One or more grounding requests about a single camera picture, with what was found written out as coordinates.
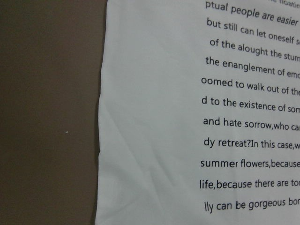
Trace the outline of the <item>white printed t-shirt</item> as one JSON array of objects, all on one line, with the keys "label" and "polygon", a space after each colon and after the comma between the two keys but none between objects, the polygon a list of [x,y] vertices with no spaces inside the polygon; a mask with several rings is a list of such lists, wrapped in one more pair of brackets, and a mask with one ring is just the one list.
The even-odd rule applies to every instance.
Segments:
[{"label": "white printed t-shirt", "polygon": [[300,222],[300,3],[110,0],[97,225]]}]

